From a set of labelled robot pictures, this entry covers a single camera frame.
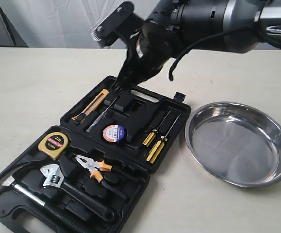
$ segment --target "tape measure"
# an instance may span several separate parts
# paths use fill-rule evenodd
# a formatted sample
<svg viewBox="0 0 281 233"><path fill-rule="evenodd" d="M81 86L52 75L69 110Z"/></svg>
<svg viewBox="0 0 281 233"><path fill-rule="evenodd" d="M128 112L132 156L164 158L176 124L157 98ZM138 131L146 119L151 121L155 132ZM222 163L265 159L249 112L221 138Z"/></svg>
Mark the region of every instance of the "tape measure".
<svg viewBox="0 0 281 233"><path fill-rule="evenodd" d="M44 152L53 160L56 160L60 153L68 145L68 137L60 132L54 132L48 134L38 145L38 149Z"/></svg>

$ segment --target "white table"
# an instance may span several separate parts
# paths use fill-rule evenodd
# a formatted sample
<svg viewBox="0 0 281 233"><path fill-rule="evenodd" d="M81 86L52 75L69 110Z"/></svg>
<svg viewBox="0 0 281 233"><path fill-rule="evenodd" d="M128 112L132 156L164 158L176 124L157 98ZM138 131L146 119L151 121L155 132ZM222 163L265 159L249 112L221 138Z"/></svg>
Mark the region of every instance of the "white table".
<svg viewBox="0 0 281 233"><path fill-rule="evenodd" d="M123 50L0 48L0 172L104 77L116 75L124 59ZM185 93L193 109L244 103L281 124L281 51L194 51L172 83L169 66L142 86L169 97ZM0 224L0 233L8 232ZM182 133L122 232L281 232L281 182L258 190L227 184L192 158Z"/></svg>

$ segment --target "hammer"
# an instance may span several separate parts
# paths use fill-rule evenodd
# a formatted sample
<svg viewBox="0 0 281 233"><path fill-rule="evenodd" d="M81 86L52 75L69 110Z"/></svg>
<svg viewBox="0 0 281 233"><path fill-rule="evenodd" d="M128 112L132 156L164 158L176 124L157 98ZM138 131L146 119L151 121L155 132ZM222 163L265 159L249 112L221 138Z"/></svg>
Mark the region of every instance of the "hammer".
<svg viewBox="0 0 281 233"><path fill-rule="evenodd" d="M48 215L51 215L54 219L59 221L64 226L68 227L74 233L95 233L94 231L88 229L84 226L80 221L73 218L72 216L67 215L62 210L56 208L55 206L46 203L45 201L38 198L32 192L25 189L23 186L18 184L14 178L14 175L21 171L24 167L29 164L21 165L15 169L13 169L10 173L5 175L1 179L0 185L0 195L5 192L9 187L14 189L15 191L21 193L25 197L27 197L33 204L38 206L41 210L46 212Z"/></svg>

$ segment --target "metal bowl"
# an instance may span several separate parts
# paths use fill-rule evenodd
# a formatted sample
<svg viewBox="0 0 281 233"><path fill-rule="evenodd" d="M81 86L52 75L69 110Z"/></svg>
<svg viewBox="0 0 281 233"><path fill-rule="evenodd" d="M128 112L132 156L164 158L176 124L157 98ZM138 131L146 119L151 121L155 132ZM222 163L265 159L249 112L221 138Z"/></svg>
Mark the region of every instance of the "metal bowl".
<svg viewBox="0 0 281 233"><path fill-rule="evenodd" d="M198 163L224 181L247 188L281 181L281 126L255 108L205 105L190 116L185 138Z"/></svg>

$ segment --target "pliers jaw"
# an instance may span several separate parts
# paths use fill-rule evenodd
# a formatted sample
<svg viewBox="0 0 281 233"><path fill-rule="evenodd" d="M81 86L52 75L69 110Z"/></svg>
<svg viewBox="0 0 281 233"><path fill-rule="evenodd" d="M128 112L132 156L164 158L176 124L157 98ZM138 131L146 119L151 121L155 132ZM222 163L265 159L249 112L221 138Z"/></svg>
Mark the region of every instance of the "pliers jaw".
<svg viewBox="0 0 281 233"><path fill-rule="evenodd" d="M76 155L76 160L82 167L88 169L90 172L100 169L99 162L94 159L82 155Z"/></svg>

